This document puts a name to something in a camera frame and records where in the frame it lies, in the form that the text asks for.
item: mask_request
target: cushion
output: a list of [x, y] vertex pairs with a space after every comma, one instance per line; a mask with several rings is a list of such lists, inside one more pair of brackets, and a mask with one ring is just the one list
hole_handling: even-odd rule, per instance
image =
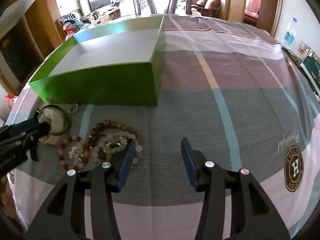
[[201, 5], [205, 5], [207, 3], [208, 0], [198, 0], [196, 2], [196, 4], [201, 4]]
[[220, 5], [220, 0], [207, 0], [204, 8], [216, 11]]

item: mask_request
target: circular logo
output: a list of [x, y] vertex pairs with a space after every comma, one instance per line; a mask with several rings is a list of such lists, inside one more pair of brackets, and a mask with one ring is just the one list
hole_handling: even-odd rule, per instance
[[303, 176], [303, 158], [300, 147], [292, 146], [284, 161], [284, 180], [285, 186], [290, 192], [295, 192]]
[[14, 169], [9, 172], [9, 178], [12, 184], [16, 182], [14, 178]]

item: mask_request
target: table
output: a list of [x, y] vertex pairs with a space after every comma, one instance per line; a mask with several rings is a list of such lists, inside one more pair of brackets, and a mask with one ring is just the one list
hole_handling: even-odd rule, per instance
[[[143, 158], [121, 194], [113, 195], [122, 239], [194, 239], [203, 194], [189, 185], [180, 153], [183, 137], [222, 168], [248, 168], [295, 235], [320, 192], [320, 107], [308, 82], [284, 58], [281, 45], [253, 26], [176, 15], [166, 15], [164, 26], [165, 65], [157, 107], [81, 105], [72, 116], [70, 134], [82, 138], [105, 119], [130, 125], [139, 135]], [[7, 124], [26, 120], [34, 107], [43, 105], [27, 85]], [[300, 170], [292, 170], [303, 172], [294, 192], [287, 189], [284, 174], [292, 145], [303, 156]], [[38, 163], [28, 160], [16, 169], [11, 184], [27, 223], [66, 172], [57, 159], [58, 147], [39, 144], [38, 155]], [[86, 169], [94, 165], [90, 161]], [[85, 208], [90, 238], [89, 193]], [[224, 237], [230, 234], [230, 216], [227, 192]]]

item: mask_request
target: metal screw head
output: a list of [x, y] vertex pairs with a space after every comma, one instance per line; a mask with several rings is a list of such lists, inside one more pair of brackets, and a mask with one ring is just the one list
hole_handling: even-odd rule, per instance
[[76, 174], [76, 171], [75, 170], [68, 170], [67, 171], [67, 175], [68, 176], [73, 176], [73, 175], [75, 175]]
[[207, 161], [207, 162], [205, 162], [204, 165], [207, 166], [208, 168], [212, 168], [212, 167], [214, 167], [214, 162], [212, 162], [212, 161]]
[[103, 164], [101, 164], [102, 168], [106, 169], [106, 168], [110, 168], [111, 167], [111, 163], [110, 162], [104, 162]]
[[248, 174], [250, 173], [249, 170], [246, 169], [246, 168], [241, 169], [240, 172], [241, 172], [243, 175], [248, 175]]

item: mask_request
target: green box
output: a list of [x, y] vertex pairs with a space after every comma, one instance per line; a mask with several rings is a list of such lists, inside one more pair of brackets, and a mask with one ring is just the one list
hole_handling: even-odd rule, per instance
[[47, 57], [29, 85], [46, 103], [156, 106], [163, 21], [142, 17], [84, 29]]

